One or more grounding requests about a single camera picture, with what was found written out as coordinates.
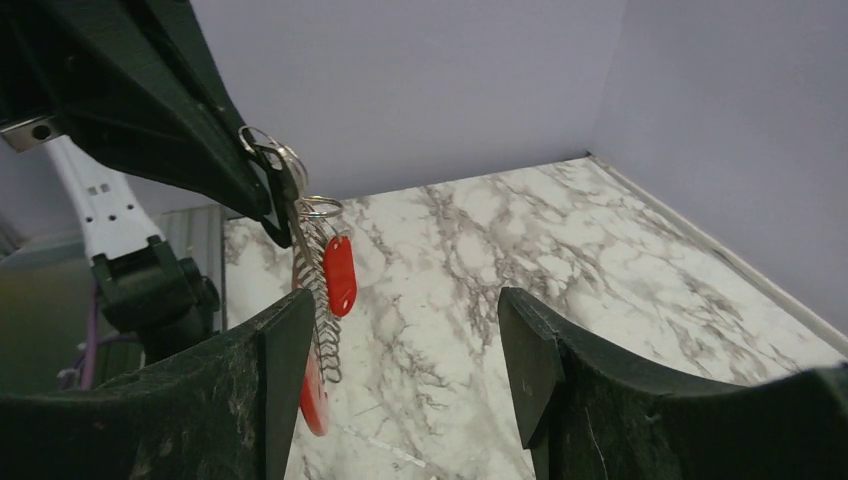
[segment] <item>key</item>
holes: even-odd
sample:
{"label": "key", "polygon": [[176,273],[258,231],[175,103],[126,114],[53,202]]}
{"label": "key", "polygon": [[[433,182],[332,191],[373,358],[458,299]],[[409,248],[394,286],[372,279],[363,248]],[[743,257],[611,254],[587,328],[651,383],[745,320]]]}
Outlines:
{"label": "key", "polygon": [[303,251],[306,261],[318,268],[312,252],[306,244],[306,236],[300,226],[301,212],[304,211],[303,196],[309,183],[306,167],[291,148],[277,142],[271,137],[269,142],[254,142],[252,148],[265,154],[271,168],[277,172],[282,188],[282,195],[274,196],[275,208],[282,208],[288,217],[289,230],[294,236],[296,246]]}

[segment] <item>red plastic tag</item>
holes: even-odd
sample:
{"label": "red plastic tag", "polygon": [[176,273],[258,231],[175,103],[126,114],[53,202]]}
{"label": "red plastic tag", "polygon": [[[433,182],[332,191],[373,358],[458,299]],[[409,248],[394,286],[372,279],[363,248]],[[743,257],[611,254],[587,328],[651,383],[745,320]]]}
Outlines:
{"label": "red plastic tag", "polygon": [[300,391],[300,412],[306,425],[316,437],[323,437],[330,427],[330,412],[324,382],[314,350],[310,349],[306,359],[306,376]]}
{"label": "red plastic tag", "polygon": [[339,317],[347,315],[356,301],[356,272],[348,237],[330,240],[324,252],[324,276],[327,278],[330,311]]}

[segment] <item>white marble countertop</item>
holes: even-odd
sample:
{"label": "white marble countertop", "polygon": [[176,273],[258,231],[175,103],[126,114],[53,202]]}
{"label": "white marble countertop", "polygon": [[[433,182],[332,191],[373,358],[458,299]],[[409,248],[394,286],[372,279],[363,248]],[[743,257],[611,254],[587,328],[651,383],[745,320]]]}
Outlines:
{"label": "white marble countertop", "polygon": [[[573,160],[346,202],[359,296],[326,437],[288,479],[529,479],[496,318],[523,287],[582,327],[703,377],[761,383],[843,360],[595,165]],[[236,324],[289,292],[291,253],[226,227]]]}

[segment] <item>metal spring coil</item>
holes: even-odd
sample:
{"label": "metal spring coil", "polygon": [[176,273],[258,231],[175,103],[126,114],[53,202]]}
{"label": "metal spring coil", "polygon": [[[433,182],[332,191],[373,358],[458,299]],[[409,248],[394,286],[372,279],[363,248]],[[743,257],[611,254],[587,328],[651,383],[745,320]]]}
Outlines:
{"label": "metal spring coil", "polygon": [[[301,222],[307,247],[316,263],[324,258],[324,252],[334,235],[327,235],[316,222]],[[327,297],[327,279],[323,266],[307,262],[300,247],[294,247],[294,268],[297,283],[312,291],[315,298],[315,330],[313,348],[318,357],[321,377],[325,382],[339,383],[342,380],[339,343],[341,341],[340,318],[330,311]]]}

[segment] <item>lavender wall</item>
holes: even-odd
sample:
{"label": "lavender wall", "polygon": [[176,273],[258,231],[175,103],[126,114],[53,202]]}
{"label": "lavender wall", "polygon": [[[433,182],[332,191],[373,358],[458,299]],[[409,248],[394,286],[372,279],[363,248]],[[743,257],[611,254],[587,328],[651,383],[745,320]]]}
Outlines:
{"label": "lavender wall", "polygon": [[629,0],[592,151],[848,333],[848,3]]}
{"label": "lavender wall", "polygon": [[[624,3],[192,1],[246,121],[338,197],[581,155]],[[46,160],[0,146],[0,216],[24,237],[76,228]],[[153,212],[208,201],[133,185]]]}

